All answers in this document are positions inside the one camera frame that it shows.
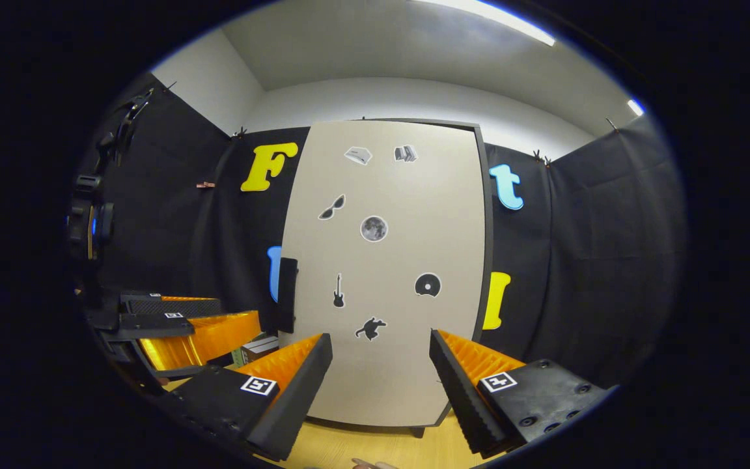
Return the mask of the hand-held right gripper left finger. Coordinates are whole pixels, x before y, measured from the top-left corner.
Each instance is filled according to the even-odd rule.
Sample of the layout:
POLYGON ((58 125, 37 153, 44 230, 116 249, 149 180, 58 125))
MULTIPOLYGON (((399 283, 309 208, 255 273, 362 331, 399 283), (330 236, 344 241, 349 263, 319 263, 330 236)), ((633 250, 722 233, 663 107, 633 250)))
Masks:
POLYGON ((208 365, 170 392, 170 413, 223 450, 283 461, 332 359, 330 334, 318 334, 236 370, 208 365))

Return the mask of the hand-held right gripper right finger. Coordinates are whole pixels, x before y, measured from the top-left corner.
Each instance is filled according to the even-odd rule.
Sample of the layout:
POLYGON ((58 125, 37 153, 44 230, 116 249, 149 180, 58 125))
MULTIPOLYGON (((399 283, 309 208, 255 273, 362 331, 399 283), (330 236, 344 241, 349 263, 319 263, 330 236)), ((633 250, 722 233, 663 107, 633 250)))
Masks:
POLYGON ((612 397, 553 360, 524 363, 470 339, 430 332, 429 357, 471 452, 521 452, 612 397))

